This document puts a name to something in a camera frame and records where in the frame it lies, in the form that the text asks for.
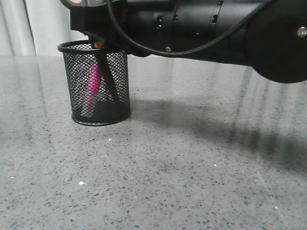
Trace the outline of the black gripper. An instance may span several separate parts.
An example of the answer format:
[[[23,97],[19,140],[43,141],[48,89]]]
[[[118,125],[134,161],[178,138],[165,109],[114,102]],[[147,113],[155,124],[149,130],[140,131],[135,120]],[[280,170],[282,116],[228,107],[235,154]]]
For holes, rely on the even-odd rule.
[[[101,42],[103,48],[110,51],[149,56],[120,37],[111,22],[105,0],[62,0],[61,3],[70,11],[70,29],[88,36],[91,45]]]

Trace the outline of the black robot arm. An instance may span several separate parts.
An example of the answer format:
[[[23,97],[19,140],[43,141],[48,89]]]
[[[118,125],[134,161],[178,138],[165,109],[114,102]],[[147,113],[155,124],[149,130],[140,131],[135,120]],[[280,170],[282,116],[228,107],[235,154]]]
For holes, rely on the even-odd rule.
[[[307,79],[304,0],[64,0],[71,29],[138,57],[252,67],[279,83]]]

